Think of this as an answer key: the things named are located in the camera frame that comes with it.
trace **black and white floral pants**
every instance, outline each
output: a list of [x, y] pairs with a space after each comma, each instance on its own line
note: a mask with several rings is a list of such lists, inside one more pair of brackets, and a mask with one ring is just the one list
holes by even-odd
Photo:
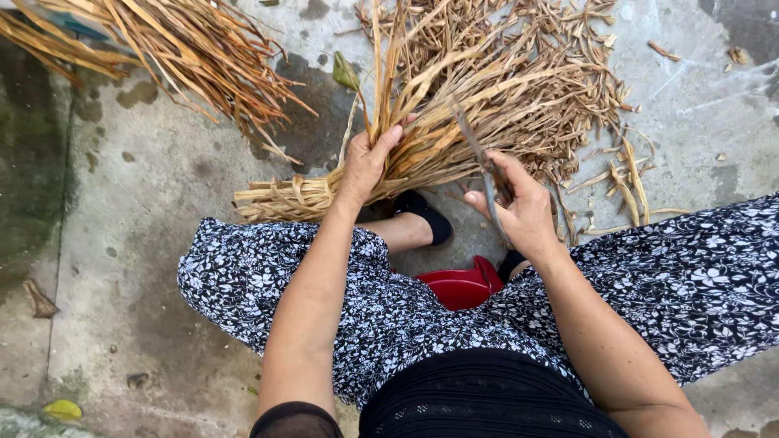
[[[181, 293], [262, 354], [279, 297], [318, 228], [204, 219], [179, 264]], [[779, 344], [777, 254], [779, 193], [570, 250], [595, 290], [681, 385]], [[471, 347], [525, 353], [581, 388], [532, 268], [479, 307], [451, 312], [424, 283], [390, 270], [379, 236], [355, 228], [333, 356], [336, 394], [362, 408], [403, 368]]]

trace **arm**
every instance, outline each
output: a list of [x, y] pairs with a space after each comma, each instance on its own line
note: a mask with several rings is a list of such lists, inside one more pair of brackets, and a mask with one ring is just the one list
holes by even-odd
[[273, 314], [259, 388], [260, 415], [286, 401], [305, 401], [335, 418], [333, 342], [344, 303], [352, 229], [381, 177], [386, 155], [402, 134], [394, 126], [372, 150], [365, 132], [352, 140], [336, 199]]
[[[522, 164], [490, 151], [513, 184], [515, 201], [498, 208], [506, 234], [546, 287], [562, 343], [595, 404], [630, 436], [709, 436], [706, 426], [654, 351], [603, 301], [557, 241], [548, 191]], [[485, 197], [466, 201], [486, 213]]]

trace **forearm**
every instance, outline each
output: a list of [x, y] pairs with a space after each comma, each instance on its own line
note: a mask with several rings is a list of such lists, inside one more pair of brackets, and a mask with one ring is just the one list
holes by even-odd
[[692, 410], [654, 351], [603, 301], [564, 247], [533, 265], [566, 353], [599, 407], [606, 412], [651, 405]]
[[357, 212], [333, 202], [284, 289], [265, 347], [260, 414], [285, 401], [306, 401], [335, 416], [333, 342]]
[[309, 350], [332, 349], [346, 288], [358, 209], [334, 202], [273, 314], [273, 341]]

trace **green leaf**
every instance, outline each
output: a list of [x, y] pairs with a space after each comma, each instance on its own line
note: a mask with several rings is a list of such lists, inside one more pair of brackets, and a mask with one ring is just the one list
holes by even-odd
[[59, 399], [44, 406], [44, 412], [63, 421], [81, 418], [81, 408], [70, 400]]
[[339, 51], [336, 51], [336, 59], [333, 63], [333, 79], [354, 91], [357, 91], [360, 87], [359, 76], [357, 76], [357, 73], [351, 68], [351, 64], [344, 58], [344, 54]]

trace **red stool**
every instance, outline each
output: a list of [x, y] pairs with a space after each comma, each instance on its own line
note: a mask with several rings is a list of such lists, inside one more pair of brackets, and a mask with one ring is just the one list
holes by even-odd
[[449, 310], [476, 307], [503, 287], [495, 268], [482, 256], [474, 256], [473, 269], [434, 270], [416, 278]]

